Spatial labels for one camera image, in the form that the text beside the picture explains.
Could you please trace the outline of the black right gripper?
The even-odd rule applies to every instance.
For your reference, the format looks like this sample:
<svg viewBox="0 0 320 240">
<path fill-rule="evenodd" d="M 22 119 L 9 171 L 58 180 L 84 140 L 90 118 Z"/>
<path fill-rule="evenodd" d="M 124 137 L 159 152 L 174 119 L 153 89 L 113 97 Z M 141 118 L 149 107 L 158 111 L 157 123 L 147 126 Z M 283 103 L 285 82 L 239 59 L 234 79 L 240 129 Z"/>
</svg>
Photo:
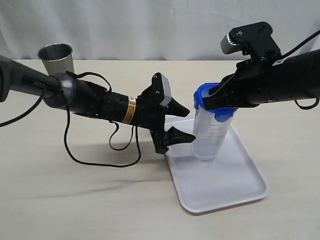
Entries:
<svg viewBox="0 0 320 240">
<path fill-rule="evenodd" d="M 236 64 L 236 71 L 225 76 L 218 85 L 208 91 L 202 98 L 206 110 L 218 108 L 251 108 L 244 96 L 249 89 L 249 80 L 263 75 L 281 55 L 281 50 L 272 38 L 273 28 L 265 21 L 232 28 L 229 32 L 243 32 L 238 42 L 247 45 L 249 59 Z"/>
</svg>

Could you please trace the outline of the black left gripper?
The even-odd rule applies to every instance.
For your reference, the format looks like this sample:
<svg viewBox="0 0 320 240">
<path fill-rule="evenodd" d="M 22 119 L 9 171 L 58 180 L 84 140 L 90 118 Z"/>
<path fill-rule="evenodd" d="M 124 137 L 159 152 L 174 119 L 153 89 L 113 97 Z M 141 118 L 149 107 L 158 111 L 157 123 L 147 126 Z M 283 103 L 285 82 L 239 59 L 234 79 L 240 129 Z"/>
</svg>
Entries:
<svg viewBox="0 0 320 240">
<path fill-rule="evenodd" d="M 160 72 L 152 76 L 151 85 L 137 97 L 137 125 L 149 130 L 157 154 L 165 154 L 169 146 L 192 143 L 196 139 L 194 135 L 183 132 L 174 126 L 164 130 L 166 111 L 170 116 L 186 117 L 190 110 L 178 103 L 173 97 L 169 104 L 163 107 L 160 105 L 163 97 Z"/>
</svg>

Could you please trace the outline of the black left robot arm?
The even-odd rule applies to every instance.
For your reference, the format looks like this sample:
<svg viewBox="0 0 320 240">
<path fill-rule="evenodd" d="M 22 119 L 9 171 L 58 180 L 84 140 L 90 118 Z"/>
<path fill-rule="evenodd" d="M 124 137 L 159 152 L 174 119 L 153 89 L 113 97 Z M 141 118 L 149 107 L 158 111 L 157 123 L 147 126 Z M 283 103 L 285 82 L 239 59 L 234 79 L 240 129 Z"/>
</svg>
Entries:
<svg viewBox="0 0 320 240">
<path fill-rule="evenodd" d="M 88 72 L 70 71 L 46 75 L 7 57 L 0 58 L 0 100 L 9 91 L 43 95 L 44 103 L 53 109 L 91 119 L 123 123 L 150 131 L 155 151 L 165 154 L 169 146 L 191 143 L 195 136 L 175 127 L 165 130 L 166 116 L 186 117 L 190 110 L 178 103 L 171 94 L 168 79 L 160 72 L 138 97 L 116 93 L 82 78 Z"/>
</svg>

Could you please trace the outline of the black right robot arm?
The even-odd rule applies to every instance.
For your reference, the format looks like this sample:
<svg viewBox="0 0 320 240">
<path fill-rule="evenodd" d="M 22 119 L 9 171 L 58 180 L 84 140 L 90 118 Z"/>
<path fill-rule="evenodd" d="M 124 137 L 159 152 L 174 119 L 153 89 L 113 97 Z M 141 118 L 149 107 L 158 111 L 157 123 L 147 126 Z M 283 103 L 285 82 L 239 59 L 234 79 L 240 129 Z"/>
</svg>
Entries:
<svg viewBox="0 0 320 240">
<path fill-rule="evenodd" d="M 206 110 L 255 108 L 261 104 L 314 99 L 320 102 L 320 51 L 299 55 L 295 51 L 319 36 L 316 31 L 289 52 L 282 54 L 265 21 L 232 28 L 220 42 L 225 55 L 242 52 L 250 58 L 236 64 L 236 71 L 201 97 Z"/>
</svg>

